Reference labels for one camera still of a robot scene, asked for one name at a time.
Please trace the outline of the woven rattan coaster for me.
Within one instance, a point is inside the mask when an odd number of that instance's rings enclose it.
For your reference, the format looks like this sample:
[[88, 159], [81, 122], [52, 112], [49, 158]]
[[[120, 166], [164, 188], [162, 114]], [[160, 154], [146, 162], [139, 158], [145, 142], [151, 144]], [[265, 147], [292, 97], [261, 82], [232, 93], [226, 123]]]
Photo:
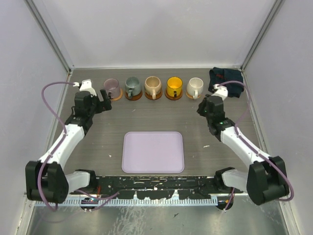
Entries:
[[186, 91], [186, 96], [189, 98], [189, 99], [194, 99], [187, 91]]
[[123, 96], [123, 90], [122, 90], [122, 88], [120, 88], [120, 95], [118, 96], [118, 97], [116, 97], [116, 98], [111, 98], [110, 100], [111, 101], [117, 101], [117, 100], [119, 100], [122, 96]]

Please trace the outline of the pink ceramic mug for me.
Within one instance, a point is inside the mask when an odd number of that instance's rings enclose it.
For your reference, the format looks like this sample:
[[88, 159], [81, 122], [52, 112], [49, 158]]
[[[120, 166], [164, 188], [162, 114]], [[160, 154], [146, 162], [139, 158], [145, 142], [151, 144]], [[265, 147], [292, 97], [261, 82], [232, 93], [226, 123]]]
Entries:
[[120, 95], [120, 86], [118, 80], [114, 78], [107, 79], [103, 84], [109, 98], [116, 98]]

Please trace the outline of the white speckled ceramic mug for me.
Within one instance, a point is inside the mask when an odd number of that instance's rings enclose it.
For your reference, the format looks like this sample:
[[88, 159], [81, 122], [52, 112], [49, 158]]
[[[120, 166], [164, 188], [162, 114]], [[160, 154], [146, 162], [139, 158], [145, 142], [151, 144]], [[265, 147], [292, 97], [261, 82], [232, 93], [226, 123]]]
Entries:
[[187, 84], [186, 91], [194, 98], [197, 99], [198, 95], [203, 92], [204, 83], [203, 80], [197, 77], [193, 77]]

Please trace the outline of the grey ceramic mug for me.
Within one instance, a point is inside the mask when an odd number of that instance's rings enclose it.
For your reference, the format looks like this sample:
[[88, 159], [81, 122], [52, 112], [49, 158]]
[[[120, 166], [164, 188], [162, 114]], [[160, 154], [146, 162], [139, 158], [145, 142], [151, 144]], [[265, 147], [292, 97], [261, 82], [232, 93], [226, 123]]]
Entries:
[[141, 84], [137, 77], [129, 77], [125, 82], [125, 92], [127, 98], [131, 99], [133, 96], [139, 95], [141, 92]]

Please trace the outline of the yellow glass cup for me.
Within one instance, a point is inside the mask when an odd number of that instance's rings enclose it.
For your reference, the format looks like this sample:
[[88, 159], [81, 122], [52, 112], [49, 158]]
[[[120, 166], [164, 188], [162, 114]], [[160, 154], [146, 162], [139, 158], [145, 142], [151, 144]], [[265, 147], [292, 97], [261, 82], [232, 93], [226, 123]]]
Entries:
[[182, 93], [183, 82], [179, 77], [170, 77], [167, 80], [166, 94], [171, 99], [178, 99]]

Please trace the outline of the beige ceramic mug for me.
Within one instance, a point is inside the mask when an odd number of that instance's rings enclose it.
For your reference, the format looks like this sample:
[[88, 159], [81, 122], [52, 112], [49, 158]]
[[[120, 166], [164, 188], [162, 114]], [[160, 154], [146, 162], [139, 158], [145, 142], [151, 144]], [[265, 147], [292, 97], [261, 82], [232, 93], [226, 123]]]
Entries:
[[147, 77], [144, 83], [144, 91], [150, 94], [153, 99], [162, 90], [162, 83], [156, 76]]

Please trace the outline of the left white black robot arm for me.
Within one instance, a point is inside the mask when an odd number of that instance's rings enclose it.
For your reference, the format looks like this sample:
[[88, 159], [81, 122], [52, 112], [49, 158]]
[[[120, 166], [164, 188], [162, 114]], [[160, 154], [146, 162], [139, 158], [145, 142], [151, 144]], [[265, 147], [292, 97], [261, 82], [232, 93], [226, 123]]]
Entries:
[[69, 193], [82, 189], [87, 194], [96, 192], [98, 181], [93, 170], [79, 169], [65, 175], [64, 167], [77, 144], [93, 124], [93, 117], [111, 110], [110, 93], [100, 91], [103, 100], [89, 91], [79, 91], [74, 97], [71, 115], [63, 131], [51, 148], [37, 161], [25, 167], [26, 195], [29, 200], [60, 204]]

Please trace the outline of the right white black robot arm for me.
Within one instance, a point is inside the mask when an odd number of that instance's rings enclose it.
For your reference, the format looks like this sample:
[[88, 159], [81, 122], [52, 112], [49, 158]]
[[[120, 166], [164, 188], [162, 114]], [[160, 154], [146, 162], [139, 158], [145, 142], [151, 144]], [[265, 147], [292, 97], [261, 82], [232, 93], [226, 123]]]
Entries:
[[226, 118], [221, 97], [206, 95], [197, 112], [206, 118], [210, 133], [227, 145], [248, 168], [247, 172], [232, 167], [216, 171], [214, 186], [218, 192], [236, 188], [246, 192], [256, 205], [276, 199], [289, 201], [294, 197], [283, 159], [270, 156], [246, 138], [235, 123]]

